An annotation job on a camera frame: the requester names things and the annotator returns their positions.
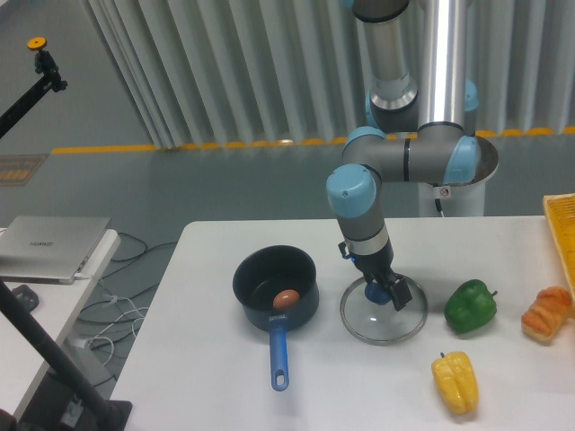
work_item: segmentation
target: bread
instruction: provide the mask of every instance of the bread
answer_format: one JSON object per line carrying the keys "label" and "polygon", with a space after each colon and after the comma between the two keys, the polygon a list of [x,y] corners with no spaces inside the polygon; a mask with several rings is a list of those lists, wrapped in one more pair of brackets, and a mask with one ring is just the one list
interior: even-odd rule
{"label": "bread", "polygon": [[559,286],[548,287],[537,294],[521,316],[521,329],[532,339],[548,344],[571,313],[571,307],[570,292]]}

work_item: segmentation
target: warning label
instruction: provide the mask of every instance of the warning label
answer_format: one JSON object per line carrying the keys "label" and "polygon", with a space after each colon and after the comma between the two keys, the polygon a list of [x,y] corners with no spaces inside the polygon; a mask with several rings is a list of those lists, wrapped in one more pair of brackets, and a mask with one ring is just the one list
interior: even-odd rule
{"label": "warning label", "polygon": [[46,160],[45,154],[0,156],[0,186],[24,186]]}

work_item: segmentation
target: saucepan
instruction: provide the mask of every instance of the saucepan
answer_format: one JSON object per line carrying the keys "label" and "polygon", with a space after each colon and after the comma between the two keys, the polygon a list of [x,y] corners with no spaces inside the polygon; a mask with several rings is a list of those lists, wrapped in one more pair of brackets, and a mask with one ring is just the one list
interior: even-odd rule
{"label": "saucepan", "polygon": [[271,387],[289,386],[287,331],[308,322],[317,310],[315,264],[288,245],[254,252],[234,274],[234,294],[248,320],[270,334]]}

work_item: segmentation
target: green bell pepper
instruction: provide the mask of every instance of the green bell pepper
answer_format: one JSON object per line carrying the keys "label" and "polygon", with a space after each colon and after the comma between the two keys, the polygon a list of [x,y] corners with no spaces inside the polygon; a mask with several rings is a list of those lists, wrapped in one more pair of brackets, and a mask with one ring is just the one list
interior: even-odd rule
{"label": "green bell pepper", "polygon": [[493,319],[497,304],[481,280],[469,280],[460,285],[446,303],[444,314],[452,330],[458,333],[476,330]]}

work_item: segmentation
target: yellow floor stripe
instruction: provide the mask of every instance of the yellow floor stripe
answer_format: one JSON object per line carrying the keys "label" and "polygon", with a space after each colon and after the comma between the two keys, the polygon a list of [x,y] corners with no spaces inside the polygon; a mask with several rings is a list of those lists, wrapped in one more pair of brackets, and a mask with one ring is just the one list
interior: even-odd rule
{"label": "yellow floor stripe", "polygon": [[[564,135],[574,135],[575,126],[566,127],[562,133]],[[503,130],[497,134],[491,130],[477,130],[477,136],[480,137],[497,137],[497,136],[549,136],[555,135],[550,128],[531,128],[527,132],[523,132],[517,128],[510,128]],[[409,139],[417,138],[417,133],[410,133],[407,135]],[[396,134],[390,133],[387,139],[398,139]],[[314,146],[314,145],[345,145],[348,138],[345,136],[335,137],[331,141],[324,141],[321,138],[304,139],[300,145]],[[206,142],[204,144],[183,144],[174,148],[175,151],[194,151],[194,150],[221,150],[223,148],[257,148],[267,146],[293,146],[297,145],[291,139],[280,139],[278,141],[253,141],[250,145],[241,141],[232,141],[221,146],[217,142]],[[105,145],[105,146],[78,146],[78,147],[61,147],[54,148],[52,154],[87,154],[87,153],[134,153],[143,151],[172,151],[172,150],[157,150],[154,145]]]}
{"label": "yellow floor stripe", "polygon": [[54,148],[52,154],[82,154],[82,153],[123,153],[155,151],[154,145],[105,145],[105,146],[77,146]]}

